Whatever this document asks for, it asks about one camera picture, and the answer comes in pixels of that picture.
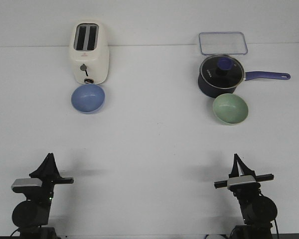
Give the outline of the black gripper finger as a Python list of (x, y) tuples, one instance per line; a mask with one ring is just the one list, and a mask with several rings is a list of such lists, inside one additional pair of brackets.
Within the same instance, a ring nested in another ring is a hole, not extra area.
[(232, 171), (229, 174), (230, 178), (240, 177), (240, 176), (253, 176), (255, 178), (255, 171), (248, 168), (238, 154), (234, 154), (234, 162)]
[(38, 179), (59, 179), (62, 178), (59, 174), (58, 168), (55, 163), (53, 153), (48, 153), (41, 165), (29, 174), (30, 178)]

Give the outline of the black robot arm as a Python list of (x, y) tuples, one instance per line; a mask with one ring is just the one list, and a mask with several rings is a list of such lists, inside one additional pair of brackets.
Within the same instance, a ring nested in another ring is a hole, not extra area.
[(21, 239), (58, 239), (54, 227), (47, 227), (54, 186), (72, 184), (72, 177), (59, 174), (53, 153), (48, 153), (41, 165), (29, 178), (16, 179), (11, 189), (21, 193), (26, 200), (19, 203), (12, 212), (12, 222)]
[(261, 182), (274, 179), (273, 174), (257, 175), (238, 154), (234, 154), (232, 171), (225, 181), (214, 182), (214, 187), (227, 188), (237, 198), (243, 225), (236, 225), (230, 239), (271, 239), (272, 222), (276, 222), (278, 209), (270, 198), (261, 192)]

